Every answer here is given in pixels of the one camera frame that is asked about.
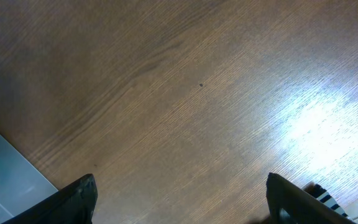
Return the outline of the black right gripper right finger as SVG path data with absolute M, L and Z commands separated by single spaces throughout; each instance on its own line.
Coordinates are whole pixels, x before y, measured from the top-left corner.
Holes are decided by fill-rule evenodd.
M 269 173 L 266 186 L 270 223 L 354 224 L 279 174 Z

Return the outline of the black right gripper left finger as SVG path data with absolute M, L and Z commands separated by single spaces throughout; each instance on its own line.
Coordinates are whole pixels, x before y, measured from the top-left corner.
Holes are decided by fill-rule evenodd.
M 98 191 L 86 174 L 4 224 L 92 224 Z

